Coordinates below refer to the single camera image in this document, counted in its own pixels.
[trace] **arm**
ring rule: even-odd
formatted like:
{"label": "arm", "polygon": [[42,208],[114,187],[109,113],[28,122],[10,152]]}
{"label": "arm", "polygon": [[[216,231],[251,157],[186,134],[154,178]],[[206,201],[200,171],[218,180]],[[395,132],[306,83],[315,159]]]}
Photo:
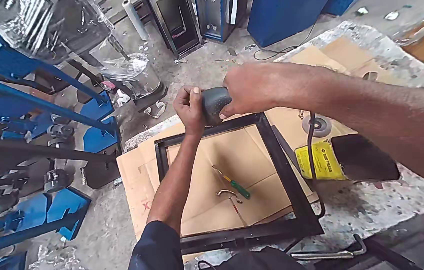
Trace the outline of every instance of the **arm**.
{"label": "arm", "polygon": [[184,269],[180,254],[180,221],[197,146],[205,127],[200,89],[182,87],[173,101],[173,108],[185,125],[185,138],[155,193],[147,225],[132,252],[129,270]]}
{"label": "arm", "polygon": [[155,193],[147,223],[159,220],[180,234],[180,222],[190,188],[195,154],[205,127],[200,89],[193,86],[182,87],[173,102],[173,108],[185,125],[185,138]]}
{"label": "arm", "polygon": [[224,80],[232,102],[221,118],[290,107],[329,116],[424,177],[424,88],[348,77],[292,63],[247,64]]}

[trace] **shirt sleeve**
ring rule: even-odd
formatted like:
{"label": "shirt sleeve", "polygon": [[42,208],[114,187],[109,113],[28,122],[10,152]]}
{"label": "shirt sleeve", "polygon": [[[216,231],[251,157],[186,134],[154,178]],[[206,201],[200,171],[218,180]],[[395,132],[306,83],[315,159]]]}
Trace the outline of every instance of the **shirt sleeve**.
{"label": "shirt sleeve", "polygon": [[180,236],[169,225],[152,221],[132,251],[128,270],[183,270]]}

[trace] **forearm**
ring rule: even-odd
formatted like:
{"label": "forearm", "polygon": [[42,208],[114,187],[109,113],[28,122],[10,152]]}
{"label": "forearm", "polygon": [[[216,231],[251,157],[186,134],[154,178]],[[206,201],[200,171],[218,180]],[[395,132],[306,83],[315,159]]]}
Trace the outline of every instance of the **forearm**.
{"label": "forearm", "polygon": [[308,110],[370,139],[424,177],[424,89],[364,81],[329,72]]}
{"label": "forearm", "polygon": [[185,135],[177,157],[155,193],[147,223],[159,220],[180,234],[182,212],[200,139],[197,135]]}

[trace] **cardboard sheet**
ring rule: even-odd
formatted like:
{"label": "cardboard sheet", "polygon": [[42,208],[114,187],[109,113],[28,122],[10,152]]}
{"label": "cardboard sheet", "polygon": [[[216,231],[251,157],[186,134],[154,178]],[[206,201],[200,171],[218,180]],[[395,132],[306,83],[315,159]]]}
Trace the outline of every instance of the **cardboard sheet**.
{"label": "cardboard sheet", "polygon": [[[325,66],[356,77],[374,71],[378,74],[377,81],[397,82],[366,51],[344,38],[339,38],[322,50],[310,46],[287,61]],[[265,114],[292,149],[306,145],[307,134],[302,129],[298,110],[277,107]],[[335,120],[331,121],[333,128],[328,138],[355,132]],[[177,124],[117,158],[137,238],[145,227],[150,204],[159,186],[154,140],[184,131],[184,126]],[[320,140],[323,138],[314,138],[314,141]],[[173,162],[179,147],[175,145],[168,149],[169,163]],[[227,194],[215,195],[220,189],[233,188],[219,177],[212,165],[247,188],[251,199],[247,200],[237,193],[244,202],[238,204]],[[317,200],[317,195],[310,190],[298,170],[294,166],[292,168],[309,201]],[[292,210],[293,206],[254,125],[202,139],[182,219],[182,235],[270,222]]]}

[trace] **dusty floor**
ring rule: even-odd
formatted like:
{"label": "dusty floor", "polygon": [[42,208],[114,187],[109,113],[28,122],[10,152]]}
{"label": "dusty floor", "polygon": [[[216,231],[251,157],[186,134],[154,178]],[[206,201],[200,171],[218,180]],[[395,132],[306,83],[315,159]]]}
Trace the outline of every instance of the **dusty floor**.
{"label": "dusty floor", "polygon": [[[405,8],[404,5],[411,5],[412,7]],[[362,6],[369,9],[369,14],[357,17],[354,11]],[[397,20],[387,21],[383,19],[386,14],[394,10],[400,11]],[[392,36],[398,29],[423,17],[424,1],[421,0],[360,0],[341,17],[320,16],[310,39],[337,26],[344,20],[367,24],[388,36]],[[240,35],[243,33],[241,30],[246,28],[246,23],[247,21],[242,22],[241,27],[236,29],[224,44],[208,41],[202,48],[186,56],[183,59],[186,61],[185,63],[179,64],[174,63],[172,53],[165,47],[153,24],[147,24],[146,28],[150,33],[147,53],[159,76],[169,86],[167,96],[162,99],[168,105],[159,119],[153,119],[143,113],[136,113],[131,102],[118,108],[114,115],[119,118],[123,144],[137,133],[144,131],[143,125],[151,127],[175,114],[171,103],[180,86],[197,85],[202,88],[220,86],[229,68],[244,62],[256,62],[253,54],[258,48],[250,51],[245,50],[244,47],[252,44],[253,41],[249,35]],[[308,35],[309,30],[286,38],[269,48],[281,50],[288,46],[298,45]],[[143,44],[142,41],[137,40],[137,33],[128,19],[116,25],[116,35],[127,53],[138,52],[138,47]],[[227,52],[228,48],[233,48],[237,52],[237,56],[231,56]],[[97,52],[99,55],[101,53],[107,55],[107,52]],[[81,260],[80,264],[90,270],[126,269],[136,239],[125,199],[124,187],[119,186],[113,189],[110,184],[100,190],[87,190],[85,192],[92,197],[93,202],[77,238],[71,242],[71,244],[77,246],[76,255]],[[57,234],[50,233],[41,236],[36,241],[38,243],[44,239],[57,241],[59,237]]]}

